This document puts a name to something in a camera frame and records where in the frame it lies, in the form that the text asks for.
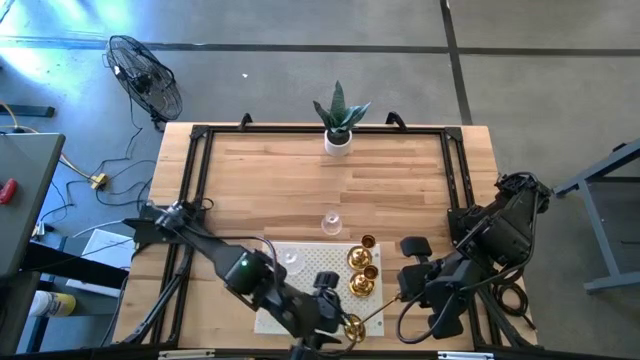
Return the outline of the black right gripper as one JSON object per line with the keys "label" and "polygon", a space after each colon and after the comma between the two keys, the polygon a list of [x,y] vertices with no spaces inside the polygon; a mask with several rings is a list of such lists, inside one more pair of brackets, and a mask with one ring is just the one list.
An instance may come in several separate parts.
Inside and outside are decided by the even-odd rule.
{"label": "black right gripper", "polygon": [[413,340],[461,335],[463,326],[459,317],[468,309],[471,297],[466,287],[480,279],[479,268],[457,251],[430,260],[432,250],[426,237],[405,237],[400,247],[405,257],[415,257],[417,263],[404,266],[397,274],[400,301],[405,303],[396,323],[397,338],[409,340],[401,332],[402,321],[415,304],[431,308],[433,313],[427,318],[429,329]]}

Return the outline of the gold candlestick holder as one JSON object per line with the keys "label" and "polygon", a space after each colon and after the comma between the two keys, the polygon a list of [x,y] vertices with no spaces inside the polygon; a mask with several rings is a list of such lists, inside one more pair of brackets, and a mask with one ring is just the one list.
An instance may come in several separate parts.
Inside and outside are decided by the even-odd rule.
{"label": "gold candlestick holder", "polygon": [[347,253],[347,263],[350,268],[356,271],[364,270],[373,264],[372,249],[376,245],[373,235],[364,235],[359,245],[352,247]]}
{"label": "gold candlestick holder", "polygon": [[367,265],[356,271],[349,280],[350,292],[359,298],[370,296],[375,289],[375,282],[379,276],[379,269],[375,265]]}
{"label": "gold candlestick holder", "polygon": [[364,318],[360,318],[355,314],[347,314],[345,324],[343,326],[343,332],[345,337],[352,343],[358,344],[366,339],[366,322],[372,317],[382,313],[387,307],[401,298],[400,293],[396,293],[390,300],[384,303],[381,307],[374,310],[371,314],[366,315]]}

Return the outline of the clear glass candle holder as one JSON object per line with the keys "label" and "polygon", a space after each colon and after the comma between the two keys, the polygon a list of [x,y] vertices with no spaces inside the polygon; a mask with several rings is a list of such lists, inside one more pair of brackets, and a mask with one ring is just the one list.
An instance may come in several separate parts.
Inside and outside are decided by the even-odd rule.
{"label": "clear glass candle holder", "polygon": [[342,219],[336,211],[328,211],[321,221],[321,229],[329,236],[338,235],[342,228]]}
{"label": "clear glass candle holder", "polygon": [[304,253],[297,248],[283,248],[279,250],[278,258],[288,275],[297,275],[306,267]]}

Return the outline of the white perforated metal shelf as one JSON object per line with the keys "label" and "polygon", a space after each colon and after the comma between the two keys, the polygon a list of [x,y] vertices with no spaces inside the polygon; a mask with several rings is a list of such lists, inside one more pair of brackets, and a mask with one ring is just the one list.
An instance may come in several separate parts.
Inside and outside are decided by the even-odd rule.
{"label": "white perforated metal shelf", "polygon": [[365,317],[383,305],[383,285],[380,246],[372,249],[373,265],[379,269],[379,276],[375,282],[373,293],[364,298],[354,296],[349,290],[349,280],[356,272],[347,263],[348,251],[356,246],[355,243],[322,243],[322,242],[274,242],[277,253],[283,248],[297,248],[304,253],[305,269],[297,275],[286,276],[286,282],[292,287],[307,293],[313,293],[313,283],[316,275],[323,271],[333,271],[339,275],[335,292],[341,299],[341,306],[347,313],[354,313]]}

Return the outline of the white plant pot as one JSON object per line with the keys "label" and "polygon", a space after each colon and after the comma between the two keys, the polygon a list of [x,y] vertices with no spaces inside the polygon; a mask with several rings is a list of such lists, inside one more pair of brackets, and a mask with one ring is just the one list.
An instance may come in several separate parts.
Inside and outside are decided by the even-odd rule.
{"label": "white plant pot", "polygon": [[336,136],[331,131],[324,133],[324,149],[326,153],[334,157],[346,156],[351,151],[353,134],[351,131]]}

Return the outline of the green snake plant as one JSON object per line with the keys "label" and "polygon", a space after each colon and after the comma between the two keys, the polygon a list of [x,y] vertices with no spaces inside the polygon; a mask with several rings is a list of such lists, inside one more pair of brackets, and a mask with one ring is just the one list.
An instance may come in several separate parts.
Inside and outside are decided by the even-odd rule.
{"label": "green snake plant", "polygon": [[314,110],[324,124],[327,139],[334,145],[344,145],[349,141],[352,129],[364,118],[370,105],[371,103],[367,103],[347,107],[344,90],[339,81],[335,83],[328,110],[319,102],[313,101]]}

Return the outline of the white paper sheet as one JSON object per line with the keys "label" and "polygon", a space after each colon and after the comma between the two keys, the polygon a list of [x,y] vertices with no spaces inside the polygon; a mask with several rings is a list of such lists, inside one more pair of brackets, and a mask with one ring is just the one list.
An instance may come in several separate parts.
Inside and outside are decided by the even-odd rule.
{"label": "white paper sheet", "polygon": [[[131,237],[96,229],[93,231],[82,252],[83,258],[129,271],[134,253]],[[121,293],[121,284],[115,288],[68,279],[66,285],[79,290],[89,291],[116,298]]]}

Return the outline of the white and yellow spray can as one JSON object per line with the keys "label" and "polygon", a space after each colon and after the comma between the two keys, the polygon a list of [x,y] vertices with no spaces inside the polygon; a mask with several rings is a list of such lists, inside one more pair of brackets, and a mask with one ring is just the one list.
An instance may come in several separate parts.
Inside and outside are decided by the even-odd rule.
{"label": "white and yellow spray can", "polygon": [[29,310],[31,317],[66,317],[69,316],[76,306],[74,296],[37,290]]}

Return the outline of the black floor fan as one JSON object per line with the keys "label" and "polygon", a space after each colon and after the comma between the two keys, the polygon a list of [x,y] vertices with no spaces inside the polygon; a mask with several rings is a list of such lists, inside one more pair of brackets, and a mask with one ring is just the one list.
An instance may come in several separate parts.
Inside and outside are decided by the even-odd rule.
{"label": "black floor fan", "polygon": [[156,131],[175,121],[183,110],[174,72],[138,40],[113,35],[106,45],[106,61],[132,101],[145,110]]}

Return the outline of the grey side table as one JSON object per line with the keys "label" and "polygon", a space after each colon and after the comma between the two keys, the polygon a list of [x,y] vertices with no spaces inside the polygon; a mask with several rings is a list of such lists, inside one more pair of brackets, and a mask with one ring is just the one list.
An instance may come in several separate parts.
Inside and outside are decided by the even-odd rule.
{"label": "grey side table", "polygon": [[0,135],[0,189],[16,183],[0,204],[0,278],[18,272],[64,142],[58,133]]}

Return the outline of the black floor bar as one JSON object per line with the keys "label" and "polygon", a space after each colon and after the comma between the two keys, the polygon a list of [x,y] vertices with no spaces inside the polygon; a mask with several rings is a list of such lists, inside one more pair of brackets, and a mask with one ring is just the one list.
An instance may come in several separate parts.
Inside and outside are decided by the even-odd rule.
{"label": "black floor bar", "polygon": [[31,105],[9,105],[10,111],[0,104],[0,115],[15,117],[43,117],[52,118],[55,114],[55,108],[51,106],[31,106]]}

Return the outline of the black diagonal frame strut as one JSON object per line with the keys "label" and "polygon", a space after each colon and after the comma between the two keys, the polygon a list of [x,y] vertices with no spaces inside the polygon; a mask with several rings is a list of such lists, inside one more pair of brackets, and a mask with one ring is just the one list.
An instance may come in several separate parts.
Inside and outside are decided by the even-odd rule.
{"label": "black diagonal frame strut", "polygon": [[[165,261],[159,296],[142,322],[123,340],[123,343],[140,345],[146,338],[149,338],[150,344],[178,344],[194,249],[185,245],[182,259],[179,265],[175,266],[177,255],[178,246],[171,244]],[[173,317],[167,339],[162,342],[162,330],[164,328],[167,305],[171,299],[175,299]]]}
{"label": "black diagonal frame strut", "polygon": [[484,303],[489,317],[496,324],[497,328],[505,335],[507,341],[512,347],[524,348],[531,346],[531,343],[522,337],[516,328],[505,317],[503,311],[500,309],[487,287],[480,288],[477,291],[477,294]]}

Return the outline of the silver metal bracket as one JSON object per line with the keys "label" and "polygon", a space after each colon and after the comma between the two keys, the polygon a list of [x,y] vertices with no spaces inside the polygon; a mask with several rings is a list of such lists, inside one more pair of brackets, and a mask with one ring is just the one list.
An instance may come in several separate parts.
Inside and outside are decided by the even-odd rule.
{"label": "silver metal bracket", "polygon": [[160,351],[157,360],[211,360],[216,357],[209,349],[176,349]]}
{"label": "silver metal bracket", "polygon": [[438,360],[495,360],[492,353],[483,352],[460,352],[460,351],[439,351]]}

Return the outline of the black aluminium table frame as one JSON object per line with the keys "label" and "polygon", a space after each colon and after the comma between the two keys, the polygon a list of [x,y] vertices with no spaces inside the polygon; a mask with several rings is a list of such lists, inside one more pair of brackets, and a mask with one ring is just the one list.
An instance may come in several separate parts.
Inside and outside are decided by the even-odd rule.
{"label": "black aluminium table frame", "polygon": [[[408,264],[402,238],[427,237],[436,256],[450,252],[446,212],[473,194],[480,204],[495,194],[497,167],[489,131],[484,126],[359,126],[348,155],[324,149],[318,124],[216,123],[212,134],[192,144],[189,123],[169,124],[151,185],[159,205],[179,196],[188,160],[209,158],[204,185],[192,183],[190,195],[202,194],[205,224],[239,244],[262,247],[269,241],[355,243],[373,235],[380,246],[383,298],[396,291],[397,272]],[[328,211],[343,223],[338,235],[321,229]],[[384,310],[384,333],[355,347],[398,357],[406,345],[395,335],[404,306]],[[416,336],[426,328],[427,311],[412,308],[402,330]]]}

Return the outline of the grey metal table frame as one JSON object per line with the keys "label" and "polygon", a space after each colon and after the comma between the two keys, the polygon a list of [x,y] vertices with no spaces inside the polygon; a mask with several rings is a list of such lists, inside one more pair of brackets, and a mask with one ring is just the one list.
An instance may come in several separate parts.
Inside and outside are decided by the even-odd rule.
{"label": "grey metal table frame", "polygon": [[608,275],[584,284],[589,294],[640,285],[640,266],[623,271],[616,255],[626,245],[640,254],[640,176],[615,176],[625,165],[640,161],[640,138],[615,147],[604,159],[554,188],[558,198],[579,193],[587,211]]}

